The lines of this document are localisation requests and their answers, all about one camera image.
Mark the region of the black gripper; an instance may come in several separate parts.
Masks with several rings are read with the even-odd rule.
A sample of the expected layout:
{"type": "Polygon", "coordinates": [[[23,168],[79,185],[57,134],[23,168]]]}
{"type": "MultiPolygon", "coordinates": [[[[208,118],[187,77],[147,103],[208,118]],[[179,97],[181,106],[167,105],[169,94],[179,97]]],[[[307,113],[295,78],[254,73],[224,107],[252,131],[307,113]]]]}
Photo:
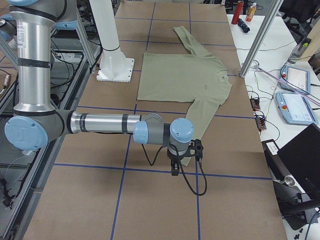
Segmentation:
{"type": "MultiPolygon", "coordinates": [[[[181,164],[183,166],[188,166],[188,164],[190,163],[190,150],[188,149],[184,149],[182,151],[178,151],[179,153],[179,159],[181,161],[181,164]]],[[[171,165],[171,175],[172,176],[178,176],[179,175],[179,163],[178,163],[178,155],[177,152],[169,147],[167,149],[167,156],[170,158],[170,165],[171,165]]]]}

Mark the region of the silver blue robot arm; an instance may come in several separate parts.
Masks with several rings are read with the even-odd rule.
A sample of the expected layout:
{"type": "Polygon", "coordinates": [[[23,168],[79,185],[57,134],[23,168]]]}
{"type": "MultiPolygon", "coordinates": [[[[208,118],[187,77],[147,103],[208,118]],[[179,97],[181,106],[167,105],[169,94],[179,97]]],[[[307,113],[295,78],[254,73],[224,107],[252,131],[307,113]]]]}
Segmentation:
{"type": "Polygon", "coordinates": [[[196,154],[189,120],[165,123],[157,114],[80,113],[51,104],[51,30],[63,24],[77,28],[76,1],[12,0],[9,4],[16,22],[19,101],[4,133],[13,146],[36,151],[67,134],[130,134],[136,143],[166,148],[172,175],[183,171],[183,159],[196,154]]]}

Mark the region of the black monitor on arm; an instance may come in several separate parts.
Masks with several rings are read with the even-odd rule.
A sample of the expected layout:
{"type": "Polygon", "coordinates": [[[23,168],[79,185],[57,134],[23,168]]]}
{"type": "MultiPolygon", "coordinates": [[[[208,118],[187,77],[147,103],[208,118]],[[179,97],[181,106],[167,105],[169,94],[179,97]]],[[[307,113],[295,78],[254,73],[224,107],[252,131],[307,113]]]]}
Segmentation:
{"type": "Polygon", "coordinates": [[[282,217],[293,230],[317,223],[320,216],[320,129],[307,126],[282,148],[275,140],[262,142],[282,217]]]}

